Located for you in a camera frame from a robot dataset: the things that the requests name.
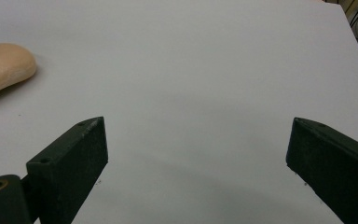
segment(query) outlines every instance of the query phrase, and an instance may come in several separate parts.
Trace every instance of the beige rounded object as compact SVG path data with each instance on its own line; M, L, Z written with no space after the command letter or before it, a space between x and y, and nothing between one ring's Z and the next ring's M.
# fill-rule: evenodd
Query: beige rounded object
M31 77L36 71L34 56L14 44L0 44L0 90Z

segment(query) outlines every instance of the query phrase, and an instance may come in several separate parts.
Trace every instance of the tan object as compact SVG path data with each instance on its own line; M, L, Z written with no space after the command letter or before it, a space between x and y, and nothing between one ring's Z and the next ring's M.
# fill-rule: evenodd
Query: tan object
M36 71L34 56L14 44L0 44L0 90L31 77Z

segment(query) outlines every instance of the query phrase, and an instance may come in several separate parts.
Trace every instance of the black object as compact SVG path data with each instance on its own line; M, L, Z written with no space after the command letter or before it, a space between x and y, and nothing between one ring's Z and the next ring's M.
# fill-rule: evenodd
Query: black object
M107 160L103 117L78 123L27 162L22 180L0 176L0 223L71 223Z
M358 142L295 118L286 162L344 223L358 223Z

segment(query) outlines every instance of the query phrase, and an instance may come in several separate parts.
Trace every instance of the white table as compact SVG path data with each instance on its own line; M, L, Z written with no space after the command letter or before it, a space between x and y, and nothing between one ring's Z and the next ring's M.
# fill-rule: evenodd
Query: white table
M104 116L109 163L74 223L341 223L286 167L294 117L358 140L358 47L315 1L3 1L34 53L0 92L0 175Z

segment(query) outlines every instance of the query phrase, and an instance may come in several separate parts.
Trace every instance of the white tabletop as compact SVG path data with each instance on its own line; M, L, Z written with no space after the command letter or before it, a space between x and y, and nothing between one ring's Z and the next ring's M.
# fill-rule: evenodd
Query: white tabletop
M0 92L0 175L104 116L74 223L341 223L285 163L294 117L358 140L358 47L316 1L4 1L37 74Z

